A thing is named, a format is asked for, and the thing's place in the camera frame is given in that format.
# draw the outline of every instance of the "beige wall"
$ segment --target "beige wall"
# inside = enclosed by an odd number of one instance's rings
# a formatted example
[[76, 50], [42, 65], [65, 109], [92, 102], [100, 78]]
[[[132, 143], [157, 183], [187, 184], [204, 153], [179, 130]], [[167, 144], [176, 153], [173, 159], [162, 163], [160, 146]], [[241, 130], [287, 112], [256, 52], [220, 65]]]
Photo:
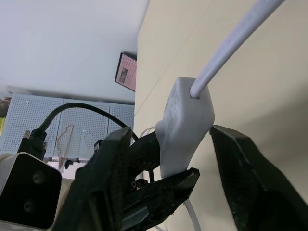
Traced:
[[[153, 0], [139, 32], [135, 131], [162, 118], [177, 77], [201, 69], [253, 0]], [[308, 1], [286, 1], [209, 84], [215, 124], [248, 136], [308, 202]], [[235, 230], [214, 149], [206, 136], [191, 165], [201, 171], [192, 193], [203, 230]], [[180, 208], [171, 230], [188, 215]]]

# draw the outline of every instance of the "framed poster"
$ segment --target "framed poster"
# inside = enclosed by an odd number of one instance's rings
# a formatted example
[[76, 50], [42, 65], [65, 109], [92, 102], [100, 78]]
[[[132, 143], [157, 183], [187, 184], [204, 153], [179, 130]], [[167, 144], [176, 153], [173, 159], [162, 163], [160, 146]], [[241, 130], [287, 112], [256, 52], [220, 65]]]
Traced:
[[135, 91], [136, 90], [137, 58], [127, 53], [121, 53], [115, 75], [115, 82]]

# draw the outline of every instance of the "white cable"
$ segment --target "white cable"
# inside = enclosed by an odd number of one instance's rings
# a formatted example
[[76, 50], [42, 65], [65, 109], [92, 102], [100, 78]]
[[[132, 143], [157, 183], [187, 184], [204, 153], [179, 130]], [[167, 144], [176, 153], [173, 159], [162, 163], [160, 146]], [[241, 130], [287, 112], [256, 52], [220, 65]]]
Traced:
[[187, 212], [188, 212], [189, 216], [191, 217], [194, 230], [195, 231], [201, 231], [201, 227], [200, 227], [197, 215], [196, 215], [196, 213], [195, 213], [195, 211], [193, 209], [191, 201], [189, 199], [187, 199], [184, 202], [184, 205], [185, 205], [185, 207], [187, 209]]
[[284, 0], [258, 0], [212, 56], [190, 89], [197, 99], [211, 79], [249, 36], [283, 3]]
[[164, 229], [158, 227], [157, 225], [154, 228], [156, 228], [158, 231], [168, 231], [168, 230], [164, 230]]
[[150, 128], [145, 129], [145, 130], [140, 134], [139, 138], [148, 135], [152, 129], [155, 129], [155, 127], [150, 127]]

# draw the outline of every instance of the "cable connector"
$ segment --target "cable connector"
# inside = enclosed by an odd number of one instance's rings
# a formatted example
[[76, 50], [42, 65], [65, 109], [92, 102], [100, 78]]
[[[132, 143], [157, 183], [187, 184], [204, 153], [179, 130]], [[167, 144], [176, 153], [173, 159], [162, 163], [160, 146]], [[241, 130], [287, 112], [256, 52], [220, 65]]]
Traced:
[[29, 130], [25, 131], [17, 153], [26, 152], [40, 160], [43, 160], [46, 153], [45, 147], [47, 147], [44, 142], [47, 133], [40, 129], [32, 130], [30, 135], [29, 133]]
[[198, 99], [193, 99], [189, 90], [194, 81], [195, 78], [176, 79], [163, 120], [155, 127], [162, 178], [187, 169], [194, 152], [214, 124], [215, 114], [208, 87]]

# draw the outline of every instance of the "pegboard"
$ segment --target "pegboard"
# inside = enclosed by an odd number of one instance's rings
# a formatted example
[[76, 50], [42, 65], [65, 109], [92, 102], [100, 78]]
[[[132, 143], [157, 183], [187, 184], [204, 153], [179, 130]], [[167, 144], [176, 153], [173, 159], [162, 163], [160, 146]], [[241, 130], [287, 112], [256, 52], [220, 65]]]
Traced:
[[[66, 100], [65, 103], [86, 103], [109, 112], [109, 103]], [[83, 108], [70, 108], [61, 112], [54, 156], [91, 158], [97, 140], [105, 139], [108, 119]]]
[[[125, 105], [125, 104], [110, 104], [110, 114], [120, 119], [123, 123], [133, 129], [134, 127], [134, 105]], [[115, 122], [109, 120], [108, 134], [113, 131], [120, 129], [121, 127]]]
[[[17, 153], [25, 130], [38, 128], [48, 114], [62, 104], [63, 99], [13, 94], [1, 136], [0, 152]], [[57, 116], [46, 130], [46, 157], [53, 155], [59, 119], [60, 116]]]

